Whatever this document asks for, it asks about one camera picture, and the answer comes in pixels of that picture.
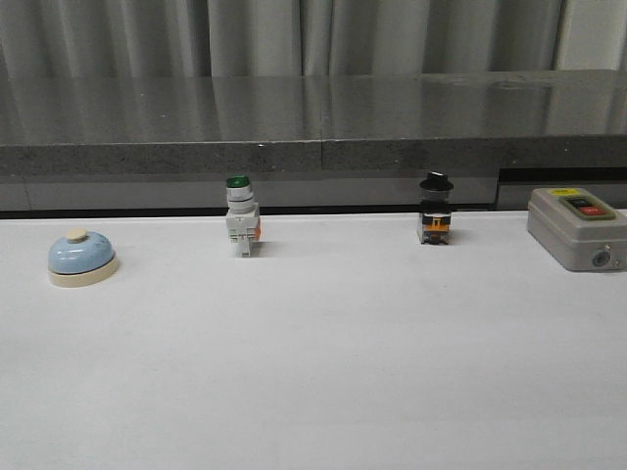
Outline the blue desk bell cream base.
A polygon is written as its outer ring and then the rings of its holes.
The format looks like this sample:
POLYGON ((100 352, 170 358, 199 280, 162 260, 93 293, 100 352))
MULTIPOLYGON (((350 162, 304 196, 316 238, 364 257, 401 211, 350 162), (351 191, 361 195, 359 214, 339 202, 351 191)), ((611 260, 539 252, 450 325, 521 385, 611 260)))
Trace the blue desk bell cream base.
POLYGON ((103 234, 75 228, 58 239, 48 251, 51 283, 62 288, 78 288, 102 282, 115 274, 119 258, 103 234))

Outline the black rotary selector switch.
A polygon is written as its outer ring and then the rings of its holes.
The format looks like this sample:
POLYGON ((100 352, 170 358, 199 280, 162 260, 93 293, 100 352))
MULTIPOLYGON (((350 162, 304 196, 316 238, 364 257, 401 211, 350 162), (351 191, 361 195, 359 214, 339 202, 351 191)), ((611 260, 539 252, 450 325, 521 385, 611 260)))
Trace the black rotary selector switch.
POLYGON ((429 171, 419 187, 421 201, 417 235, 421 244, 448 245, 452 209, 449 198, 453 182, 445 173, 429 171))

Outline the grey pleated curtain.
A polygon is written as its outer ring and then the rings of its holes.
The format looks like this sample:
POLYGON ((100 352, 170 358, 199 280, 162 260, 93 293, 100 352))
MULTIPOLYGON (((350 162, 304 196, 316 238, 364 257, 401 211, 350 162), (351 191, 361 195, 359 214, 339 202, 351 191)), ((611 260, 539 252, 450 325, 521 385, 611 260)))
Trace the grey pleated curtain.
POLYGON ((615 70, 622 1, 5 1, 5 78, 615 70))

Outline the green pushbutton switch white body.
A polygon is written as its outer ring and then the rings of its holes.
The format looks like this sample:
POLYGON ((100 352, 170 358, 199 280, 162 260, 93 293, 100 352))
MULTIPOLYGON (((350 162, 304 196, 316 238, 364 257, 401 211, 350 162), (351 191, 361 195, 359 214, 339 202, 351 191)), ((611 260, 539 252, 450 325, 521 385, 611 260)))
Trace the green pushbutton switch white body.
POLYGON ((261 239, 260 205, 247 175, 230 176, 225 184, 228 237, 240 256, 249 257, 261 239))

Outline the grey push-button control box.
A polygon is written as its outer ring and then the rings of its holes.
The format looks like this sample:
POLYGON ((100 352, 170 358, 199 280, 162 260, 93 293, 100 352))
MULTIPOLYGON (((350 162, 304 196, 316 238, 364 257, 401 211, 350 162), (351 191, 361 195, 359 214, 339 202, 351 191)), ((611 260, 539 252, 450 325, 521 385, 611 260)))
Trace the grey push-button control box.
POLYGON ((537 188, 529 233, 570 271, 626 268, 626 216, 583 188, 537 188))

